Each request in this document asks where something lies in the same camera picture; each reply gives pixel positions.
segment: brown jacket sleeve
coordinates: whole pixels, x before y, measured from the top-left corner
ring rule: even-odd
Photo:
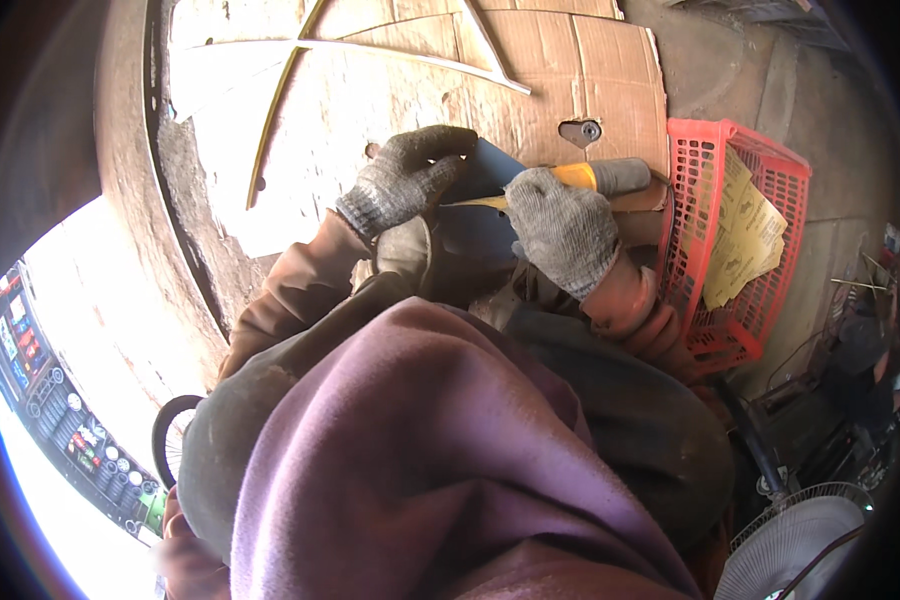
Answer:
[[[264,281],[264,294],[237,318],[230,353],[219,368],[223,380],[255,354],[309,329],[351,292],[358,260],[370,258],[367,244],[347,221],[327,210],[309,244],[293,244],[281,254]]]
[[[680,320],[673,306],[660,302],[657,276],[637,269],[621,250],[600,283],[580,304],[593,330],[640,360],[687,386],[700,380],[696,361],[681,341]]]

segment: electric fan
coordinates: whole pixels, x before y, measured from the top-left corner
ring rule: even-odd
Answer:
[[[810,486],[774,503],[733,538],[714,599],[784,600],[780,595],[791,582],[872,510],[870,495],[845,482]],[[832,548],[786,600],[815,598],[852,545]]]

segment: dark pants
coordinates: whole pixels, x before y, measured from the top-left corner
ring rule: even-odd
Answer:
[[[409,295],[393,273],[373,277],[309,330],[253,357],[199,403],[183,439],[177,493],[193,532],[226,563],[240,486],[267,417],[312,366]],[[594,337],[576,318],[518,310],[504,333],[573,387],[600,458],[677,550],[708,532],[730,502],[733,462],[724,429],[703,402]]]
[[[691,390],[576,318],[518,309],[504,333],[570,384],[597,454],[677,551],[720,520],[733,493],[731,445]]]

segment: gray knit work glove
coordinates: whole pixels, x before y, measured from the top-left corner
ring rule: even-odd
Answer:
[[[611,203],[593,190],[561,183],[547,168],[516,175],[505,192],[527,259],[583,301],[619,252]]]
[[[433,125],[389,138],[336,211],[367,239],[410,221],[438,200],[464,170],[477,133]]]

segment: red plastic basket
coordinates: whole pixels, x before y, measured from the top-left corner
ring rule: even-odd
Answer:
[[[667,206],[656,271],[660,296],[680,317],[680,332],[702,373],[754,361],[777,321],[797,264],[811,170],[807,161],[763,135],[729,120],[670,119],[672,202]],[[780,266],[757,277],[727,306],[708,311],[701,301],[717,233],[729,144],[753,172],[751,181],[787,220]]]

